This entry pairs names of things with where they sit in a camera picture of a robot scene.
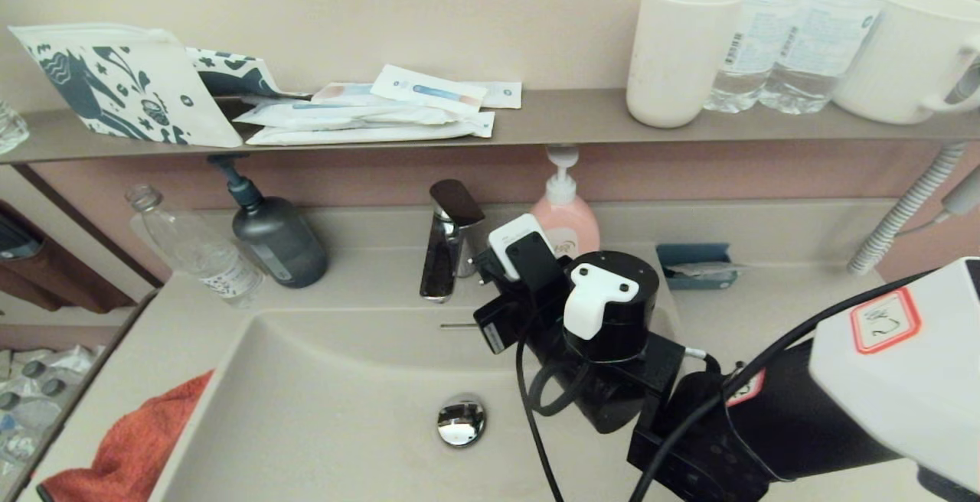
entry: shelf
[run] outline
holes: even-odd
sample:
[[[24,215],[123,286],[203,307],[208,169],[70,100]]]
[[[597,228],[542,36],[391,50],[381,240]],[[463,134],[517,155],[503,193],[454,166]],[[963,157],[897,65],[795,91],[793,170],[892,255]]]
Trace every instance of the shelf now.
[[[738,115],[702,112],[678,129],[654,129],[636,122],[626,111],[624,90],[524,91],[522,110],[497,110],[492,139],[427,140],[312,146],[242,146],[238,149],[137,142],[88,132],[69,110],[36,112],[24,118],[31,137],[0,155],[2,164],[95,158],[315,150],[325,148],[410,148],[438,146],[508,146],[553,143],[722,142],[722,140],[790,139],[980,139],[975,112],[937,115],[919,125],[886,125],[858,118],[828,106],[818,114],[787,116],[756,106]],[[254,125],[235,123],[247,139]]]

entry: bathroom sink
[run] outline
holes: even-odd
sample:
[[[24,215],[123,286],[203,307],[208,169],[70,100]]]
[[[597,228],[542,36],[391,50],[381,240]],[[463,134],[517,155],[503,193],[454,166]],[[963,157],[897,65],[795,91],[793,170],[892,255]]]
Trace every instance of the bathroom sink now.
[[[552,500],[521,408],[515,349],[493,355],[462,308],[271,311],[214,372],[153,501]],[[654,330],[670,334],[655,311]],[[538,369],[528,351],[528,374]],[[443,403],[487,412],[468,448],[441,442]],[[546,398],[553,393],[546,391]],[[632,425],[599,435],[577,408],[538,418],[568,500],[624,500]],[[651,499],[675,500],[662,489]]]

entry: chrome faucet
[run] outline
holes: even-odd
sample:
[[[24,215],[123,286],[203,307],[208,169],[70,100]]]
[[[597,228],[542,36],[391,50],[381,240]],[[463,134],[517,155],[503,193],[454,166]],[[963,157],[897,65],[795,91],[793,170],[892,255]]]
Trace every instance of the chrome faucet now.
[[[432,227],[419,294],[430,301],[445,303],[457,278],[476,273],[476,267],[469,262],[475,255],[469,230],[484,216],[466,186],[454,178],[436,182],[430,188],[430,195]]]

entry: mug handle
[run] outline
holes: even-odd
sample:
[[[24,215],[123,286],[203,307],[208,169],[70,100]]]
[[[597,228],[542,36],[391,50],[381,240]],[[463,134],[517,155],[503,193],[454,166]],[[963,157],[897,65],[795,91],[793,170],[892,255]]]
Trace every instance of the mug handle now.
[[[966,66],[970,67],[973,64],[973,60],[976,60],[977,56],[980,56],[980,35],[974,35],[966,39],[963,42],[963,46],[959,48],[959,55],[962,57],[962,60],[965,60]],[[942,96],[933,94],[925,97],[921,105],[933,112],[968,112],[980,107],[980,90],[973,91],[973,94],[956,104],[946,103],[945,94]]]

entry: white mug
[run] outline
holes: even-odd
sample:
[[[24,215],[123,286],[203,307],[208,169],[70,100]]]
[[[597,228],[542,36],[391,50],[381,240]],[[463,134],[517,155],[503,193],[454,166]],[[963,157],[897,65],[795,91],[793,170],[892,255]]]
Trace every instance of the white mug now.
[[[643,0],[626,84],[638,121],[677,128],[711,94],[735,35],[743,0]]]
[[[980,107],[980,90],[946,102],[980,55],[980,1],[888,0],[834,102],[876,122],[910,125]]]

